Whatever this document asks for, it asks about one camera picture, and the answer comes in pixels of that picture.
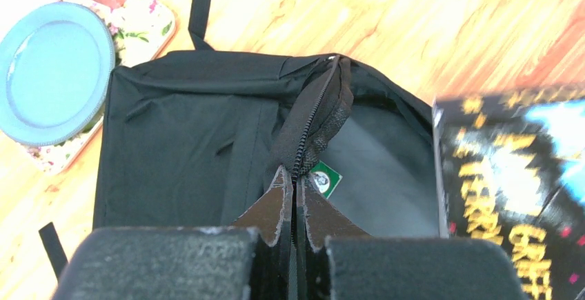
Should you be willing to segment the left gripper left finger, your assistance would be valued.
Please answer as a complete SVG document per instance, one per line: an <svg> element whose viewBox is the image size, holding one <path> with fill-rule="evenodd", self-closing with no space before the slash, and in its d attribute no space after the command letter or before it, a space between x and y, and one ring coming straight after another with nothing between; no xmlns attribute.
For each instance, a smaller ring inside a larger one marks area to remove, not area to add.
<svg viewBox="0 0 585 300"><path fill-rule="evenodd" d="M287 299L293 186L284 167L230 226L100 228L54 299Z"/></svg>

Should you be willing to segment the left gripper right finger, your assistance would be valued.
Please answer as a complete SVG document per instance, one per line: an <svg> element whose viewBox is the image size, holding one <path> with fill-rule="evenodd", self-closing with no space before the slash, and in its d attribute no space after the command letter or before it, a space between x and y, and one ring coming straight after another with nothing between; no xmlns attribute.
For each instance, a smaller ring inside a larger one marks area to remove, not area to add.
<svg viewBox="0 0 585 300"><path fill-rule="evenodd" d="M524 299L504 251L467 238L373 237L297 184L299 299Z"/></svg>

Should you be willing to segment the green coin book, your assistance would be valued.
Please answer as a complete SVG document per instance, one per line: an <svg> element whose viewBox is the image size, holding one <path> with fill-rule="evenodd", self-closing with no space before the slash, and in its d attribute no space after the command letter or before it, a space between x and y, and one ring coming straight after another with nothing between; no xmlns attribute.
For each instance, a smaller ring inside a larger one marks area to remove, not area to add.
<svg viewBox="0 0 585 300"><path fill-rule="evenodd" d="M325 197L330 198L335 191L343 176L329 165L320 161L311 171L310 174L315 182L318 191Z"/></svg>

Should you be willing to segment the black student backpack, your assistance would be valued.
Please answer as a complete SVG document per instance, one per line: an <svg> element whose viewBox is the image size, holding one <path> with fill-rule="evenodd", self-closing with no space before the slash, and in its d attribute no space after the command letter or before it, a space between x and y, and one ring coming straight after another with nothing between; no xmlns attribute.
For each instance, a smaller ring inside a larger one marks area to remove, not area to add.
<svg viewBox="0 0 585 300"><path fill-rule="evenodd" d="M228 52L205 42L210 0L192 0L193 50L109 78L93 231L230 226L278 168L297 184L323 161L343 176L325 198L375 237L437 237L430 106L339 54ZM41 239L55 272L55 229Z"/></svg>

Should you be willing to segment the treehouse paperback book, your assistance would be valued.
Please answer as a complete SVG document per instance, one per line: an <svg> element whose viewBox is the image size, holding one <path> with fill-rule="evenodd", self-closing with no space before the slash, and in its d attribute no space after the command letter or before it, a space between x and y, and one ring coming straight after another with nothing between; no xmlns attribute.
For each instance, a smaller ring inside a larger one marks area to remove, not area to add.
<svg viewBox="0 0 585 300"><path fill-rule="evenodd" d="M529 299L584 298L584 85L433 106L441 235L508 255Z"/></svg>

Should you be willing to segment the floral placemat tray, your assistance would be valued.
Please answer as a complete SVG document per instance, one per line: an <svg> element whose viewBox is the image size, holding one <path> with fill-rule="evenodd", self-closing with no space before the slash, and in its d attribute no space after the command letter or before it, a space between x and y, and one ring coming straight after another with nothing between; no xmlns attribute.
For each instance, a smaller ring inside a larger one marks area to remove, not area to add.
<svg viewBox="0 0 585 300"><path fill-rule="evenodd" d="M81 4L95 12L107 25L115 46L117 66L135 66L154 59L171 40L176 21L174 12L159 0L127 0L111 10L92 0L57 0ZM103 123L104 106L78 134L52 146L25 146L36 167L49 174L66 170Z"/></svg>

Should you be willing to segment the grey-green ceramic plate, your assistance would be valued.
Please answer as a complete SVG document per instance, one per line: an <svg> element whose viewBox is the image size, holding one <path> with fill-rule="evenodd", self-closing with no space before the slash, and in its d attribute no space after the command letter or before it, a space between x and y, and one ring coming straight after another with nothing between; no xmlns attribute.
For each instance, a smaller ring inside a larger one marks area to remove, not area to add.
<svg viewBox="0 0 585 300"><path fill-rule="evenodd" d="M27 146L68 140L101 109L114 66L110 31L89 8L33 10L1 41L1 131Z"/></svg>

